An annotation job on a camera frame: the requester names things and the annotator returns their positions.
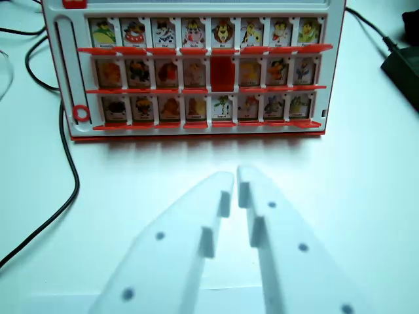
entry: character card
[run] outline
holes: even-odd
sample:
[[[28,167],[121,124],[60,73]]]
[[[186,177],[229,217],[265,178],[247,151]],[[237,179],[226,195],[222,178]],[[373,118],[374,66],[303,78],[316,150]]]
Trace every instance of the character card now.
[[[132,96],[132,122],[154,122],[153,101],[150,96]]]
[[[259,112],[259,100],[255,95],[240,95],[237,106],[237,120],[253,121],[257,120]]]
[[[181,119],[179,101],[177,97],[158,97],[158,113],[162,122],[177,122]]]
[[[183,60],[183,82],[186,88],[205,87],[205,65],[200,59]]]
[[[205,96],[186,96],[186,121],[205,121],[207,119],[207,99]]]
[[[259,18],[242,18],[240,47],[262,46],[263,24]]]
[[[121,18],[122,42],[126,47],[145,48],[145,25],[138,18]]]
[[[285,98],[281,94],[266,95],[264,97],[263,119],[282,120]]]
[[[239,85],[243,87],[258,86],[261,83],[261,65],[256,58],[240,59]]]
[[[115,29],[107,18],[89,19],[92,46],[97,48],[112,48],[117,44]]]
[[[317,18],[300,18],[297,44],[299,46],[318,44],[320,40],[320,31],[321,25]]]
[[[129,88],[149,88],[149,66],[141,59],[125,60],[126,76]]]
[[[153,18],[151,20],[151,33],[153,34],[154,47],[176,47],[175,26],[168,18]]]
[[[266,85],[279,86],[287,84],[288,63],[284,58],[275,58],[267,60]]]
[[[158,88],[177,88],[177,65],[171,59],[155,59],[156,85]]]
[[[205,48],[205,25],[199,18],[182,18],[182,46]]]
[[[233,102],[227,95],[213,96],[212,102],[212,120],[232,120]]]
[[[126,108],[124,96],[102,97],[103,115],[110,123],[126,123]]]
[[[291,46],[292,32],[293,24],[289,22],[288,18],[271,18],[269,31],[269,46]]]
[[[316,64],[313,58],[296,58],[294,62],[294,85],[311,85],[314,83]]]
[[[122,86],[119,64],[111,59],[96,60],[99,87],[118,88]]]
[[[211,31],[212,48],[234,47],[234,25],[229,18],[212,18]]]

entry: cartoon lion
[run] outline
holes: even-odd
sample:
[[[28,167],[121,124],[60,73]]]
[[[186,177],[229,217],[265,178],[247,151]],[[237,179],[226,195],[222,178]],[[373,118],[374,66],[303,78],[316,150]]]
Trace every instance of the cartoon lion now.
[[[226,20],[220,21],[213,30],[214,38],[221,44],[225,44],[233,37],[233,27]]]

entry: screw hole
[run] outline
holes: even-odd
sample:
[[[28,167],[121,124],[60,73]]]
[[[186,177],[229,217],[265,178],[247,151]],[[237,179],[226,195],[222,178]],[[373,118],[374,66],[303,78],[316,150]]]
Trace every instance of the screw hole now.
[[[348,305],[348,304],[344,304],[342,305],[342,312],[345,314],[353,314],[354,309],[352,308],[352,306]]]
[[[156,239],[161,240],[165,237],[164,232],[157,232]]]
[[[307,252],[307,251],[308,251],[308,246],[307,246],[307,244],[305,244],[305,243],[300,243],[300,245],[299,245],[299,250],[300,250],[301,252]]]
[[[124,301],[130,301],[134,297],[133,288],[126,288],[122,291],[122,299]]]

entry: guess who game board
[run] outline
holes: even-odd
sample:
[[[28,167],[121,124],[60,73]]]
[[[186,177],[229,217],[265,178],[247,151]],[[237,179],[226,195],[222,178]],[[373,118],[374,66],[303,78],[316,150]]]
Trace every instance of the guess who game board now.
[[[43,10],[73,140],[325,133],[344,0]]]

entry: cartoon animal face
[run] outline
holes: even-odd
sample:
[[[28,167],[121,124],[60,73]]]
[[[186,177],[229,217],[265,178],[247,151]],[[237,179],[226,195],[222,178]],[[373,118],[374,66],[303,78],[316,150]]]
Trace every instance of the cartoon animal face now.
[[[179,115],[179,104],[174,98],[169,98],[167,102],[163,105],[163,110],[161,111],[162,114],[166,114],[169,116],[177,116]]]
[[[308,34],[313,28],[313,22],[306,22],[303,26],[302,26],[302,31],[305,34]]]
[[[108,104],[107,110],[111,114],[117,114],[117,113],[125,114],[125,103],[122,101],[112,101]]]
[[[133,32],[133,33],[137,33],[137,34],[142,34],[145,32],[145,27],[144,25],[140,25],[138,23],[135,22],[130,22],[128,24],[128,27],[126,29],[124,29],[124,31],[127,32]]]
[[[221,21],[213,32],[215,40],[224,44],[233,36],[233,27],[231,27],[226,21]]]
[[[139,97],[136,101],[136,108],[139,114],[148,116],[151,108],[151,101],[146,97]]]

